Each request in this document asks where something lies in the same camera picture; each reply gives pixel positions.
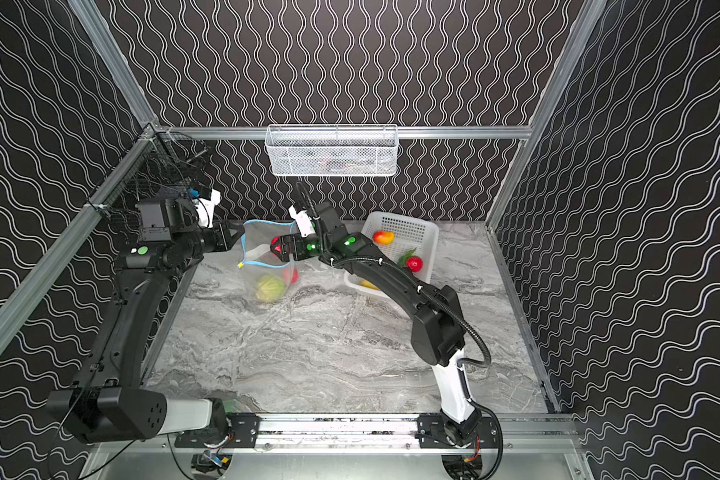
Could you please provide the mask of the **red toy pomegranate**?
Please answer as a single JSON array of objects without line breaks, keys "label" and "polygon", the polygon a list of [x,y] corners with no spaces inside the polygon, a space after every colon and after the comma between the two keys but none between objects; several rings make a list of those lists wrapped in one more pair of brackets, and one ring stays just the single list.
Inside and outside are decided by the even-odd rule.
[{"label": "red toy pomegranate", "polygon": [[280,257],[283,254],[282,242],[280,240],[280,237],[273,238],[270,243],[270,251],[277,257]]}]

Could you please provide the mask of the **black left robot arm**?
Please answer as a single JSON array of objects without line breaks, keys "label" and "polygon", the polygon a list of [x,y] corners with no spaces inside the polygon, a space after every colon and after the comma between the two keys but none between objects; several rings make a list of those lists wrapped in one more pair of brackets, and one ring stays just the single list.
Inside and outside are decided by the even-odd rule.
[{"label": "black left robot arm", "polygon": [[136,205],[140,237],[114,264],[115,291],[91,353],[72,384],[48,396],[46,410],[75,439],[94,444],[200,432],[215,445],[230,426],[218,399],[169,400],[142,386],[142,363],[152,322],[174,277],[208,253],[227,252],[242,225],[199,222],[186,196],[149,198]]}]

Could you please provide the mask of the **orange red toy peach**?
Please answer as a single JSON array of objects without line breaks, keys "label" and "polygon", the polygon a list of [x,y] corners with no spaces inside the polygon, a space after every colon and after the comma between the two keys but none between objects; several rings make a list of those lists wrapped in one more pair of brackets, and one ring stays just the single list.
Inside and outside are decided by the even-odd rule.
[{"label": "orange red toy peach", "polygon": [[372,237],[373,241],[379,245],[389,245],[395,240],[395,234],[391,231],[376,231]]}]

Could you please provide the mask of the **white plastic perforated basket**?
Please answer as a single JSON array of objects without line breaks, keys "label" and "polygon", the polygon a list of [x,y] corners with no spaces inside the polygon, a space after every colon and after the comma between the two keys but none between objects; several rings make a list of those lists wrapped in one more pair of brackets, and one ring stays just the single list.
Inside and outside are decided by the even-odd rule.
[{"label": "white plastic perforated basket", "polygon": [[[344,265],[344,268],[352,269],[344,274],[344,280],[348,286],[364,294],[381,298],[388,298],[388,291],[398,295],[399,292],[410,289],[411,282],[404,280],[395,268],[386,263],[382,265],[378,263],[381,254],[415,277],[418,282],[430,282],[439,236],[439,228],[434,223],[400,214],[376,211],[367,217],[360,230],[350,228],[347,230],[351,233],[360,233],[369,240],[374,260],[374,262]],[[372,237],[376,231],[380,230],[393,232],[395,234],[394,242],[389,245],[376,244]],[[420,272],[411,272],[405,266],[405,260],[412,255],[419,256],[424,262],[424,267]],[[368,280],[380,290],[364,288],[360,285],[363,279]]]}]

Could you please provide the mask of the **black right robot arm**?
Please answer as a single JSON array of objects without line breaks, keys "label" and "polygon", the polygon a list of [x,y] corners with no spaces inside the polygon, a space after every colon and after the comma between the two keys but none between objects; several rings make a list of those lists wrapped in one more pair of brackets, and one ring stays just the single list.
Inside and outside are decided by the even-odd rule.
[{"label": "black right robot arm", "polygon": [[486,368],[490,350],[466,321],[458,294],[418,279],[389,258],[367,235],[350,231],[334,208],[304,200],[289,208],[297,231],[272,240],[270,251],[280,261],[316,258],[323,264],[369,281],[400,307],[411,321],[414,352],[432,367],[440,393],[444,434],[453,445],[466,445],[477,435],[483,408],[471,394],[465,367]]}]

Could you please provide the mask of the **green toy cabbage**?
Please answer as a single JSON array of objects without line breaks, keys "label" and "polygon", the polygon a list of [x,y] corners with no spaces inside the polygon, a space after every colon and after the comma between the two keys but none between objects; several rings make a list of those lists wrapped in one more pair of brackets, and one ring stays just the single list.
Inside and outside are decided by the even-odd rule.
[{"label": "green toy cabbage", "polygon": [[262,275],[256,282],[255,297],[262,302],[276,302],[288,289],[288,284],[280,277],[271,274]]}]

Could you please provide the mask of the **clear zip bag blue zipper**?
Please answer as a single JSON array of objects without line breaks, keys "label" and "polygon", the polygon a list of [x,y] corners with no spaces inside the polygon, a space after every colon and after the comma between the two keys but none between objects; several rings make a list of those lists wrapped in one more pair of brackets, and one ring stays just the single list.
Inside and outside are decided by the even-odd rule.
[{"label": "clear zip bag blue zipper", "polygon": [[[296,267],[292,260],[290,262],[281,262],[277,259],[270,251],[270,242],[276,236],[297,233],[298,228],[293,221],[249,220],[243,225],[245,234],[240,239],[243,259],[238,264],[238,270],[244,280],[247,292],[256,299],[254,289],[257,280],[262,275],[271,274],[283,279],[284,268],[287,266]],[[288,285],[287,291],[295,283]]]}]

